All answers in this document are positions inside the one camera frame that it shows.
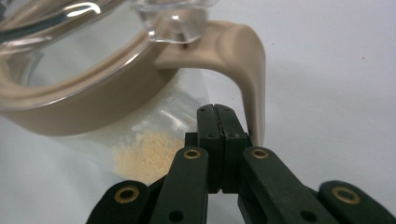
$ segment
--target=spilled powder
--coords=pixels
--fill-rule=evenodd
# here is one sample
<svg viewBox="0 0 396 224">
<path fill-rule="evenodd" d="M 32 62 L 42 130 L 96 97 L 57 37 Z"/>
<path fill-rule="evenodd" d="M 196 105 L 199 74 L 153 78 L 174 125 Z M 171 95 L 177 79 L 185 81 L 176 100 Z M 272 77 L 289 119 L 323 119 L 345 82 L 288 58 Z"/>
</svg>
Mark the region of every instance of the spilled powder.
<svg viewBox="0 0 396 224">
<path fill-rule="evenodd" d="M 170 133 L 145 130 L 129 146 L 115 150 L 116 174 L 147 185 L 166 175 L 184 140 Z"/>
</svg>

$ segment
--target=white background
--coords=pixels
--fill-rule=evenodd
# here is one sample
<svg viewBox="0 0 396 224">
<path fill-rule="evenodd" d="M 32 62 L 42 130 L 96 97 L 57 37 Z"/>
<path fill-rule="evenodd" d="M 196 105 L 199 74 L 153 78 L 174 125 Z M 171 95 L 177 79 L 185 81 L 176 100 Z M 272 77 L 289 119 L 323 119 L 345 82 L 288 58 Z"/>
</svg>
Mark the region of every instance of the white background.
<svg viewBox="0 0 396 224">
<path fill-rule="evenodd" d="M 244 23 L 266 49 L 265 146 L 308 187 L 359 186 L 396 215 L 396 2 L 220 1 L 211 18 Z M 243 110 L 205 71 L 211 103 Z M 83 223 L 121 179 L 0 118 L 0 223 Z M 207 223 L 243 223 L 234 196 L 209 198 Z"/>
</svg>

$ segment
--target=glass lid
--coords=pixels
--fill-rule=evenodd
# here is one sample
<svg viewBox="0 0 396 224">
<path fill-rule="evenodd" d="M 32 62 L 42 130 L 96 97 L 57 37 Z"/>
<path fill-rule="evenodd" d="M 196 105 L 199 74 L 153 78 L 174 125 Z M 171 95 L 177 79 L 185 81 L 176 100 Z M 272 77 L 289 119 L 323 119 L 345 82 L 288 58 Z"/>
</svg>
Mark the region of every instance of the glass lid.
<svg viewBox="0 0 396 224">
<path fill-rule="evenodd" d="M 99 64 L 142 29 L 130 1 L 0 0 L 0 73 L 27 87 L 56 84 Z"/>
</svg>

